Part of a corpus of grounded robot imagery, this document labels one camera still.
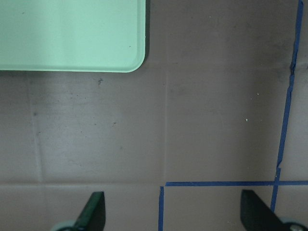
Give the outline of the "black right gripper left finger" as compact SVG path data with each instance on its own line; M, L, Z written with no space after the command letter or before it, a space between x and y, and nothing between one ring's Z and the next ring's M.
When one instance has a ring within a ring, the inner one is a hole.
M73 231L103 231L106 223L104 192L93 192L74 223Z

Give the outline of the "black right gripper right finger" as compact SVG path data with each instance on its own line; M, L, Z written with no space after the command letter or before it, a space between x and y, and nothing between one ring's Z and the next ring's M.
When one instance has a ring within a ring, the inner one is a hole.
M289 231L253 190L242 190L240 219L246 231Z

